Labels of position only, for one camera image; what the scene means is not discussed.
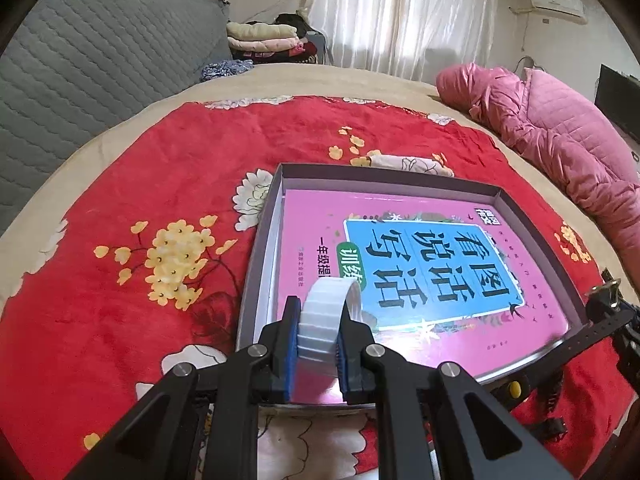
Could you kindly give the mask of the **yellow black wristwatch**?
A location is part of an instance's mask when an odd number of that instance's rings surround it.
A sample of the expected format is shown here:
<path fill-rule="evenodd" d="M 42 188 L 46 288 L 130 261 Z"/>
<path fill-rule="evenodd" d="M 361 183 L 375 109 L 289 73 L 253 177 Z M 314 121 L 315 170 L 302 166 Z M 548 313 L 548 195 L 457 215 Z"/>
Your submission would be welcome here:
<path fill-rule="evenodd" d="M 624 299 L 618 278 L 612 278 L 608 271 L 602 278 L 604 282 L 587 294 L 588 326 L 491 388 L 491 394 L 508 411 L 536 393 L 547 418 L 528 429 L 541 442 L 559 441 L 566 435 L 564 420 L 552 415 L 560 400 L 564 366 L 599 341 L 613 341 L 618 355 L 616 368 L 631 388 L 639 389 L 639 308 Z"/>

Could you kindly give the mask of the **white jar lid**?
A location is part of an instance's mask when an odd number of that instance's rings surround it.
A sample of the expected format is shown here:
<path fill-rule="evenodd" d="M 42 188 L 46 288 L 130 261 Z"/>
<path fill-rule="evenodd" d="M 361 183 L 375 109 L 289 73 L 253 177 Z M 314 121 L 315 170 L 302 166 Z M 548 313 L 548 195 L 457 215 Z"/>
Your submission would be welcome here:
<path fill-rule="evenodd" d="M 297 329 L 297 355 L 316 373 L 337 375 L 337 336 L 344 309 L 352 320 L 362 320 L 356 278 L 318 278 L 303 303 Z"/>

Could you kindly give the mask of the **pink Chinese workbook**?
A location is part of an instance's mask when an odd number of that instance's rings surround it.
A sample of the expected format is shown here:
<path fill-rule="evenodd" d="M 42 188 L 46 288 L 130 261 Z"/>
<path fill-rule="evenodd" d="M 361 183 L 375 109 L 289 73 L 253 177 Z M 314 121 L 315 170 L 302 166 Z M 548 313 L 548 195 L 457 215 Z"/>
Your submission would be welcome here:
<path fill-rule="evenodd" d="M 291 190 L 278 263 L 280 297 L 306 297 L 318 278 L 356 278 L 376 342 L 411 362 L 454 361 L 479 380 L 570 331 L 554 267 L 498 196 Z"/>

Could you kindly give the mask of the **grey shallow cardboard box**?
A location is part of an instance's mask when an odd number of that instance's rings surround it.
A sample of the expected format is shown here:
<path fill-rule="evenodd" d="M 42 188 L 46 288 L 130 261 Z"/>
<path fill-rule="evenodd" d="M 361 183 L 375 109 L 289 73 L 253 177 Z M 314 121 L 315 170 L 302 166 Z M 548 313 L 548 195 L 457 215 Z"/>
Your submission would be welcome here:
<path fill-rule="evenodd" d="M 360 288 L 376 342 L 495 382 L 587 322 L 578 291 L 531 214 L 498 186 L 410 172 L 283 164 L 250 193 L 262 206 L 239 347 L 286 298 L 340 278 Z"/>

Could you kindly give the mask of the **red floral blanket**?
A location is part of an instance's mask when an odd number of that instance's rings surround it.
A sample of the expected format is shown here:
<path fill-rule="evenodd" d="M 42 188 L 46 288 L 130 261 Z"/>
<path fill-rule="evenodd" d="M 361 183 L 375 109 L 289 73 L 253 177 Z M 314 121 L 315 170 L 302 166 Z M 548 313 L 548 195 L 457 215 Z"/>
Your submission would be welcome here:
<path fill-rule="evenodd" d="M 281 162 L 325 162 L 330 172 L 367 167 L 364 155 L 432 156 L 456 177 L 496 184 L 533 220 L 580 292 L 601 283 L 582 240 L 510 167 L 485 133 L 379 102 L 300 96 L 247 106 L 188 103 L 177 108 L 124 151 L 70 207 L 48 236 L 33 271 L 16 282 L 1 318 L 1 430 L 34 479 L 62 479 L 134 405 L 138 393 L 160 379 L 160 367 L 202 356 L 214 364 L 231 353 L 241 292 L 256 226 Z M 388 211 L 415 217 L 409 206 L 300 206 L 285 221 L 287 295 L 306 295 L 320 276 L 337 276 L 339 224 Z M 421 314 L 419 356 L 463 356 L 472 372 L 502 364 L 498 350 L 524 350 L 525 336 L 560 330 L 559 308 L 542 300 L 525 256 L 509 251 L 510 269 L 524 287 L 522 315 L 508 311 L 482 322 L 447 327 Z M 556 414 L 568 436 L 550 451 L 575 476 L 596 459 L 617 426 L 631 390 L 604 342 L 570 363 Z M 336 471 L 372 467 L 373 422 L 364 415 L 335 422 L 273 422 L 266 452 L 290 465 L 259 466 L 264 478 L 329 478 Z"/>

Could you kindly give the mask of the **pink quilted jacket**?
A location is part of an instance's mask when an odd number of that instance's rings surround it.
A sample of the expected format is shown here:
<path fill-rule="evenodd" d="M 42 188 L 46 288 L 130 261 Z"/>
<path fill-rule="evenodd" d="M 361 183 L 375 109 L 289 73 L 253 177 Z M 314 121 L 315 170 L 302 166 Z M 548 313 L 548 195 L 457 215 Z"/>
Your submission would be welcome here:
<path fill-rule="evenodd" d="M 639 176 L 630 149 L 588 99 L 542 70 L 449 66 L 436 76 L 446 105 L 468 114 L 543 172 L 588 214 L 639 284 Z"/>

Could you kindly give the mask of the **black television screen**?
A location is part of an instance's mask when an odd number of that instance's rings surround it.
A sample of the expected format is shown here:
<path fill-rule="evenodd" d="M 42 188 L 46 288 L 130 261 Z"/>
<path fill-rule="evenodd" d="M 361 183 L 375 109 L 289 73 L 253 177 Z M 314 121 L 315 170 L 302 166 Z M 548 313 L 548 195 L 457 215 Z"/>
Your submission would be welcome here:
<path fill-rule="evenodd" d="M 602 64 L 594 104 L 636 142 L 640 140 L 640 84 L 636 77 Z"/>

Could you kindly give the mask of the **blue patterned cloth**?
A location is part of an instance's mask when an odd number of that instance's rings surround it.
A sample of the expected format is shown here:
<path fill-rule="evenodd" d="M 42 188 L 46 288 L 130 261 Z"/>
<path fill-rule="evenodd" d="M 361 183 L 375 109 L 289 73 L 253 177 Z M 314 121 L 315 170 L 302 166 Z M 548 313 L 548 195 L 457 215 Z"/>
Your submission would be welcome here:
<path fill-rule="evenodd" d="M 216 63 L 209 63 L 201 69 L 200 81 L 210 81 L 213 79 L 232 77 L 249 72 L 254 68 L 251 60 L 223 60 Z"/>

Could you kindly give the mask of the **grey quilted sofa cover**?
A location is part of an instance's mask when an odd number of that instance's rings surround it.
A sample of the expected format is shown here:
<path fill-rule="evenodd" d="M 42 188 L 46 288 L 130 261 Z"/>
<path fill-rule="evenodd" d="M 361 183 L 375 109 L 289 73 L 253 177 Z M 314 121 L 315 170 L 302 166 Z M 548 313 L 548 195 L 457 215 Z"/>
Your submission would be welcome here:
<path fill-rule="evenodd" d="M 39 0 L 1 55 L 1 225 L 78 148 L 230 58 L 226 0 Z"/>

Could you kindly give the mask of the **white curtain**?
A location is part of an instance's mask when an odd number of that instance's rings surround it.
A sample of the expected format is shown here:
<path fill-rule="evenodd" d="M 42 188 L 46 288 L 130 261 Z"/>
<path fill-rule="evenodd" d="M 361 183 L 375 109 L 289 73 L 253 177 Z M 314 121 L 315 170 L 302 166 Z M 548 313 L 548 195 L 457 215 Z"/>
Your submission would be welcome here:
<path fill-rule="evenodd" d="M 333 66 L 434 82 L 489 60 L 498 0 L 306 0 Z"/>

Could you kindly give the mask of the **stack of folded clothes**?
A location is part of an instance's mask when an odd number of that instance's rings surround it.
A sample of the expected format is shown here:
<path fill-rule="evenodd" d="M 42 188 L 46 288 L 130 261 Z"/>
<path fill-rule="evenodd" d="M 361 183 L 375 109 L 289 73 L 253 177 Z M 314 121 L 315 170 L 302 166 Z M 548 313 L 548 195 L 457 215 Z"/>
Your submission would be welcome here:
<path fill-rule="evenodd" d="M 273 23 L 227 23 L 232 58 L 253 64 L 323 64 L 326 37 L 299 14 L 279 14 Z"/>

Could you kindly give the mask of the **white air conditioner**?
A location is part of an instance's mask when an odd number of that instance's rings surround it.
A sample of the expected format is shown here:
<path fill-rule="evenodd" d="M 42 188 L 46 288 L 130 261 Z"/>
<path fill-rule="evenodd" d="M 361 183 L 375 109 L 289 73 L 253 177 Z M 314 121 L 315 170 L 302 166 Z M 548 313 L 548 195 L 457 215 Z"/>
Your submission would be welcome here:
<path fill-rule="evenodd" d="M 530 0 L 530 4 L 538 12 L 552 13 L 580 24 L 587 23 L 582 0 Z"/>

